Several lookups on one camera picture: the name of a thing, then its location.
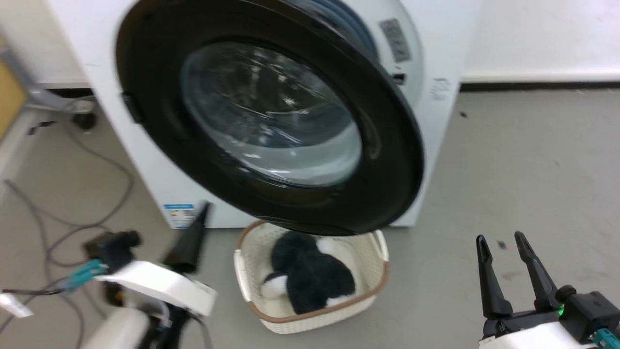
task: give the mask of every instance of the robotic hand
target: robotic hand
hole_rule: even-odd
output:
[[[157,265],[136,261],[131,248],[140,244],[137,232],[103,233],[84,244],[87,256],[100,261],[106,272],[96,276],[104,282],[106,298],[118,306],[90,337],[83,348],[176,349],[189,320],[202,326],[217,293],[186,277],[196,272],[209,204],[205,204],[192,225],[184,229],[168,254]]]
[[[480,349],[620,349],[620,310],[599,292],[559,290],[521,232],[515,233],[521,260],[534,287],[535,310],[513,313],[493,271],[485,238],[476,238],[484,323]]]

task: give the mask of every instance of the gray cable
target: gray cable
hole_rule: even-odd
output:
[[[209,329],[206,327],[205,323],[200,320],[199,317],[195,316],[193,317],[194,320],[196,320],[196,322],[198,322],[198,324],[200,325],[200,331],[202,333],[202,342],[205,346],[205,349],[212,349],[213,348],[213,342],[211,341],[211,336],[209,335]]]
[[[54,289],[12,289],[5,288],[1,292],[2,293],[12,293],[12,294],[20,294],[22,296],[53,296],[55,294],[61,294],[62,292],[66,292],[66,288],[54,288]]]
[[[101,317],[101,319],[104,319],[108,316],[103,309],[101,309],[101,307],[99,307],[99,305],[97,304],[97,302],[95,302],[95,300],[92,298],[91,296],[91,292],[88,291],[88,289],[86,288],[86,286],[82,287],[82,292],[84,292],[84,295],[86,296],[86,299],[88,300],[88,302],[91,304],[92,308],[95,309],[95,311],[97,312],[97,314],[99,314],[99,316]]]
[[[101,228],[104,230],[108,230],[108,228],[104,225],[104,222],[107,221],[109,218],[111,218],[111,216],[115,215],[127,202],[129,195],[131,194],[131,190],[133,189],[133,185],[134,185],[134,178],[133,175],[123,166],[121,165],[119,162],[108,158],[100,153],[95,152],[94,150],[91,150],[90,148],[88,148],[87,146],[85,146],[73,133],[72,131],[69,129],[69,127],[66,125],[65,122],[60,122],[63,127],[65,132],[67,133],[67,135],[69,136],[69,138],[73,141],[73,143],[75,143],[75,145],[77,145],[78,148],[84,150],[85,152],[93,155],[94,157],[114,166],[116,169],[118,169],[119,171],[121,171],[122,173],[124,173],[127,176],[127,187],[125,189],[125,191],[123,192],[123,196],[121,197],[121,199],[119,200],[118,204],[112,208],[112,210],[106,214],[105,216],[103,216],[103,218],[99,219],[98,221],[91,223],[91,224],[79,224],[79,223],[75,223],[75,222],[70,222],[68,220],[62,219],[54,214],[52,214],[50,211],[46,210],[46,209],[42,209],[41,207],[38,207],[29,197],[28,195],[26,195],[21,189],[19,189],[12,181],[9,180],[5,180],[4,183],[9,187],[9,189],[15,194],[17,195],[23,202],[24,204],[28,207],[32,217],[35,219],[37,226],[38,226],[38,232],[41,238],[41,243],[42,243],[42,248],[43,248],[43,254],[45,256],[45,261],[43,263],[43,269],[45,272],[45,278],[47,280],[47,282],[49,283],[49,285],[47,287],[51,287],[52,285],[56,284],[58,281],[52,282],[52,277],[51,277],[51,269],[50,269],[50,265],[57,265],[57,266],[62,266],[65,268],[72,268],[75,266],[79,266],[81,264],[84,264],[86,261],[77,261],[77,262],[61,262],[58,261],[54,256],[53,256],[53,252],[56,248],[58,248],[58,246],[60,246],[65,240],[67,240],[69,237],[72,237],[73,235],[77,234],[78,232],[85,230],[85,229],[89,229],[89,228]],[[43,219],[42,219],[42,215],[46,215],[49,218],[70,226],[72,229],[64,234],[61,238],[59,238],[57,241],[55,241],[51,246],[50,246],[50,242],[48,239],[48,235],[47,235],[47,230],[45,228],[45,224],[43,223]],[[91,295],[88,293],[88,290],[84,289],[84,295],[86,296],[87,300],[92,304],[93,308],[99,313],[99,315],[101,315],[103,318],[105,318],[105,312],[103,310],[101,310],[101,308],[94,302],[93,298],[91,297]],[[31,296],[30,298],[28,298],[24,304],[28,304],[30,301],[32,301],[32,299],[34,299],[34,297],[36,296]],[[75,303],[73,303],[72,300],[70,300],[67,296],[65,295],[61,295],[61,297],[63,298],[63,300],[75,311],[75,313],[77,314],[77,319],[79,321],[79,329],[78,329],[78,336],[77,336],[77,342],[76,342],[76,348],[79,349],[82,346],[82,342],[84,340],[84,327],[85,327],[85,323],[84,323],[84,314],[82,313],[82,311],[80,310],[80,308],[78,308],[77,305],[75,305]],[[0,326],[0,334],[2,334],[2,331],[4,331],[4,329],[10,324],[10,322],[14,319],[14,317],[9,317],[7,320],[5,320],[5,322]]]

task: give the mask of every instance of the sticker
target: sticker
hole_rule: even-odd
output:
[[[407,39],[402,33],[401,23],[396,18],[384,20],[379,23],[383,34],[385,34],[387,42],[396,63],[408,61],[411,59],[411,52],[407,46]]]
[[[5,308],[16,317],[28,317],[32,311],[23,305],[11,293],[0,293],[0,307]]]
[[[430,89],[430,97],[434,101],[445,101],[451,96],[452,85],[446,78],[433,79],[433,86]]]
[[[194,220],[194,211],[192,204],[173,204],[164,205],[168,211],[168,218],[172,222],[175,229],[185,229],[192,224]]]

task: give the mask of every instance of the washing machine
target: washing machine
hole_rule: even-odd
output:
[[[482,0],[46,0],[172,228],[414,225]]]

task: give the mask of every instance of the white tag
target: white tag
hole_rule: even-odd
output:
[[[11,293],[0,293],[0,307],[5,308],[16,317],[28,317],[34,315],[30,309],[23,305]]]

